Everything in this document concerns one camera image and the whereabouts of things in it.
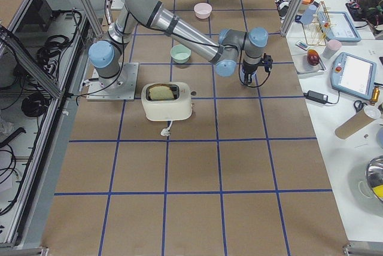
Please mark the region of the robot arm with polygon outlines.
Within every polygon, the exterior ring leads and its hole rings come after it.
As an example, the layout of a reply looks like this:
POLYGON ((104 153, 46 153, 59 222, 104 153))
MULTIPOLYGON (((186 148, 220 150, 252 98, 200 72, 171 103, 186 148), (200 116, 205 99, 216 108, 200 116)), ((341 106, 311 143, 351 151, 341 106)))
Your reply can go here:
POLYGON ((225 29, 220 32, 218 42, 214 42, 167 10, 161 0, 124 0, 124 8, 105 38, 89 48, 89 59, 105 90, 112 86, 120 87, 126 79, 118 60, 137 24, 163 32, 191 49, 213 64, 221 77, 229 77, 239 69, 240 81, 247 87, 251 85, 258 67, 264 67, 267 73, 272 70, 273 60, 264 53, 268 32, 262 27, 249 32, 225 29))

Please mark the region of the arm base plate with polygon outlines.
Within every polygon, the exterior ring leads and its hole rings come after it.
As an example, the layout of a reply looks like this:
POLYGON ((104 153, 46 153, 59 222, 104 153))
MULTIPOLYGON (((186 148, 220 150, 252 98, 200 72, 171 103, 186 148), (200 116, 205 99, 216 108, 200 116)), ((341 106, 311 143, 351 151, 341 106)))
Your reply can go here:
POLYGON ((138 70, 139 63, 124 63, 118 80, 110 85, 115 78, 109 80, 100 78, 97 70, 94 69, 92 77, 97 78, 97 80, 90 82, 86 98, 90 101, 133 101, 138 70))
POLYGON ((110 0, 110 9, 112 11, 121 10, 124 7, 124 0, 110 0))

